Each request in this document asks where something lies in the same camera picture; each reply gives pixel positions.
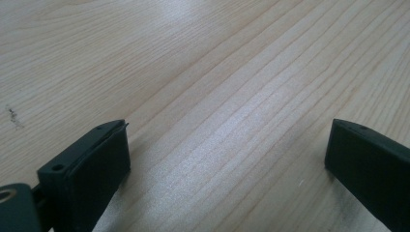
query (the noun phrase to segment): light wood surface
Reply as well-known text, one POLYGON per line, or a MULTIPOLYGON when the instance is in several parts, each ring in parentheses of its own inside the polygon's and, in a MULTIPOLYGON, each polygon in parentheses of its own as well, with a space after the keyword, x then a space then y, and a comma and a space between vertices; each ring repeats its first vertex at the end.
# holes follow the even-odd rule
POLYGON ((410 146, 410 1, 3 0, 0 186, 124 118, 95 231, 388 231, 324 169, 334 118, 410 146))

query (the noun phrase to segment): small hole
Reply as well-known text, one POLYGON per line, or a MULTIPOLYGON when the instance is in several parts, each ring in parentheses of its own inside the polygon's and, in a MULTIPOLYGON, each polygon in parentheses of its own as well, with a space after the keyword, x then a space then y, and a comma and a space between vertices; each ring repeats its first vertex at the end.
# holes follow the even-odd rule
POLYGON ((0 203, 6 202, 16 194, 15 189, 5 189, 0 191, 0 203))
POLYGON ((57 164, 57 165, 55 165, 55 166, 52 167, 52 170, 53 170, 53 171, 60 171, 60 170, 62 170, 63 168, 64 168, 64 165, 63 165, 63 164, 57 164))

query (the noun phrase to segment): dark mark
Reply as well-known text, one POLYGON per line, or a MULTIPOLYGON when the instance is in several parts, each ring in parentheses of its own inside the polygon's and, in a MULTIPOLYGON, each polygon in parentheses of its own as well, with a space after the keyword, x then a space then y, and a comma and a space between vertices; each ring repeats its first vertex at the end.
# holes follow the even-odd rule
POLYGON ((9 111, 10 121, 15 124, 15 129, 18 130, 24 128, 21 122, 17 119, 17 113, 8 104, 6 104, 6 110, 9 111))

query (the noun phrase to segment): black object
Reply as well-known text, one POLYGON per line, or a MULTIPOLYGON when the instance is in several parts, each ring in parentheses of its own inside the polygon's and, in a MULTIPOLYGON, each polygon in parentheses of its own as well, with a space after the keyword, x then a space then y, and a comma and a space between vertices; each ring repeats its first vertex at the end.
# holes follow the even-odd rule
POLYGON ((392 231, 410 231, 410 149, 334 119, 326 168, 392 231))
POLYGON ((130 172, 124 120, 100 125, 38 170, 40 183, 0 188, 1 232, 89 232, 130 172))

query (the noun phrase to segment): wood grain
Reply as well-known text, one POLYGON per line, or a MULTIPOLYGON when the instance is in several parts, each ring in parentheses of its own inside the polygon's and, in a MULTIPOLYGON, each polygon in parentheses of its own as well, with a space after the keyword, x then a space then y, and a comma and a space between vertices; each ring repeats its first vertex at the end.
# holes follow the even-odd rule
POLYGON ((125 118, 95 231, 388 231, 324 169, 334 118, 410 146, 410 2, 4 0, 0 185, 125 118))

